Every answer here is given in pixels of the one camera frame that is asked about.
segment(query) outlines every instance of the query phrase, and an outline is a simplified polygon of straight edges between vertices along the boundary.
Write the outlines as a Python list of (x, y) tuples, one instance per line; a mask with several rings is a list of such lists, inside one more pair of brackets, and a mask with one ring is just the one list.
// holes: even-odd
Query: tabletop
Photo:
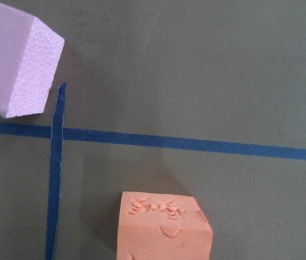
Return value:
[[(306, 1), (0, 2), (65, 39), (44, 113), (0, 122), (50, 127), (66, 82), (64, 127), (112, 136), (63, 142), (56, 260), (115, 259), (122, 191), (194, 196), (212, 260), (306, 259)], [(0, 134), (0, 259), (44, 258), (49, 157)]]

